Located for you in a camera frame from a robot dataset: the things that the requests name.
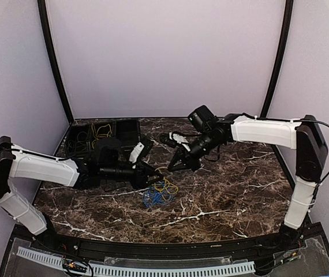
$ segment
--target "black pole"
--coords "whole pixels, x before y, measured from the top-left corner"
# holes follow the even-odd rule
[[[54,81],[57,86],[58,94],[59,94],[59,97],[61,98],[61,102],[63,105],[63,109],[65,110],[67,120],[69,123],[72,123],[74,121],[74,119],[73,119],[70,104],[68,103],[66,91],[63,86],[61,73],[59,72],[57,57],[55,56],[45,0],[38,0],[38,7],[39,7],[40,20],[42,22],[45,46],[47,48],[49,62],[50,62],[51,70],[53,72],[53,76],[54,76]]]
[[[287,42],[287,35],[289,33],[291,14],[293,12],[293,2],[294,2],[294,0],[286,0],[286,2],[285,2],[285,11],[284,11],[284,18],[282,21],[278,51],[276,53],[275,64],[274,64],[274,68],[272,70],[270,84],[268,85],[266,98],[263,103],[263,107],[262,107],[262,111],[261,111],[261,115],[260,115],[261,117],[267,116],[268,110],[270,109],[270,105],[272,102],[272,98],[274,97],[274,92],[275,92],[276,84],[278,82],[281,64],[282,64],[282,60],[284,57],[284,52],[285,52],[285,47],[286,47],[286,42]]]

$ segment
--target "brown marble surface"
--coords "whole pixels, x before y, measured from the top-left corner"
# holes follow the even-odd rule
[[[154,141],[145,158],[153,167],[166,166],[174,153],[159,142],[160,133],[194,132],[183,118],[146,118],[140,126],[141,133]],[[62,143],[59,156],[64,155],[63,148]],[[223,145],[220,161],[204,160],[195,173],[163,172],[179,187],[167,206],[148,209],[142,191],[111,182],[91,190],[43,182],[35,206],[50,215],[60,234],[118,242],[209,242],[277,232],[292,193],[271,147],[264,144]],[[109,191],[117,185],[119,189]]]

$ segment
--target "white wall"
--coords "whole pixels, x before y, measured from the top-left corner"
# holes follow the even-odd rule
[[[284,0],[47,3],[76,118],[262,108]]]
[[[313,114],[329,123],[329,0],[295,1],[286,54],[270,117]],[[322,127],[329,146],[329,130]],[[283,152],[292,172],[295,156]],[[326,163],[329,168],[329,157]],[[329,177],[320,188],[313,221],[329,239]]]
[[[0,136],[52,154],[67,120],[55,87],[34,0],[0,1]],[[32,200],[38,182],[16,183]],[[13,229],[0,208],[0,265]]]

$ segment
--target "marble tabletop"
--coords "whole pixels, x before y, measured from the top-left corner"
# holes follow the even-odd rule
[[[79,120],[74,125],[100,121]],[[140,127],[154,141],[144,160],[155,168],[167,166],[174,154],[159,142],[161,133],[194,132],[186,118],[143,118]],[[50,216],[59,234],[105,241],[191,243],[277,232],[292,190],[271,147],[234,143],[220,150],[218,162],[203,160],[195,173],[163,171],[179,187],[166,206],[147,208],[142,190],[105,181],[90,190],[43,182],[35,206]],[[64,156],[64,143],[57,155]]]

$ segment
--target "white perforated rail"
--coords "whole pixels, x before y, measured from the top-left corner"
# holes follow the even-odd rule
[[[50,268],[62,270],[62,256],[45,254],[33,249],[19,247],[17,255]],[[185,269],[145,269],[110,267],[90,262],[95,277],[224,277],[255,272],[254,262],[222,265],[219,267]],[[90,276],[90,269],[85,276]]]

